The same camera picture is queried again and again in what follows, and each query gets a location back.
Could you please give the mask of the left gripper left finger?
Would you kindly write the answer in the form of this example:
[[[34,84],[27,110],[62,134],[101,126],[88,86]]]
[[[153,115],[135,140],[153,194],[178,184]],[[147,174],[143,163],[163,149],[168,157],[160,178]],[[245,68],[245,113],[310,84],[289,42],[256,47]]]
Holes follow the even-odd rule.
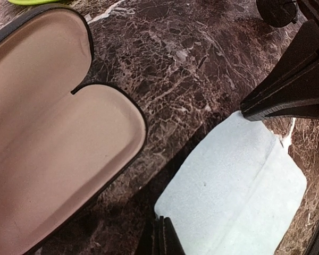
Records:
[[[158,219],[151,221],[150,254],[165,255],[163,216],[160,216]]]

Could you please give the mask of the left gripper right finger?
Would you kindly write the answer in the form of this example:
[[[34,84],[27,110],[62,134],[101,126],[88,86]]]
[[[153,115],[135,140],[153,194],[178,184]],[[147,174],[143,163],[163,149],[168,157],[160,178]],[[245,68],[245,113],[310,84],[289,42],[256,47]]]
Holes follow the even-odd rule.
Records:
[[[178,235],[169,217],[163,218],[163,253],[165,255],[185,255]]]

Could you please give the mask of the black glasses case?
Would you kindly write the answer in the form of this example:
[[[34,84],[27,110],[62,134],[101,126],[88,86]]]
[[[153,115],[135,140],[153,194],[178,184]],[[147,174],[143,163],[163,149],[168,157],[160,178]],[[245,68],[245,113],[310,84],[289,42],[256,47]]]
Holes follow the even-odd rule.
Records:
[[[65,5],[0,29],[0,254],[37,250],[144,146],[124,91],[82,85],[93,56],[85,18]]]

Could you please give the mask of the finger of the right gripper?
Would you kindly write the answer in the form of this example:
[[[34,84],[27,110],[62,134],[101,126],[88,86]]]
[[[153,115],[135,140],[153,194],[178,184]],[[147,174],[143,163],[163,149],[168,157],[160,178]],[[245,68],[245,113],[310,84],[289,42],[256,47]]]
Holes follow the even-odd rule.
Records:
[[[319,26],[303,23],[271,73],[241,102],[243,112],[319,112]]]
[[[249,121],[263,121],[273,118],[308,118],[319,120],[319,104],[297,106],[290,108],[276,108],[268,112],[261,110],[253,112],[249,109],[249,104],[241,103],[241,112],[245,119]]]

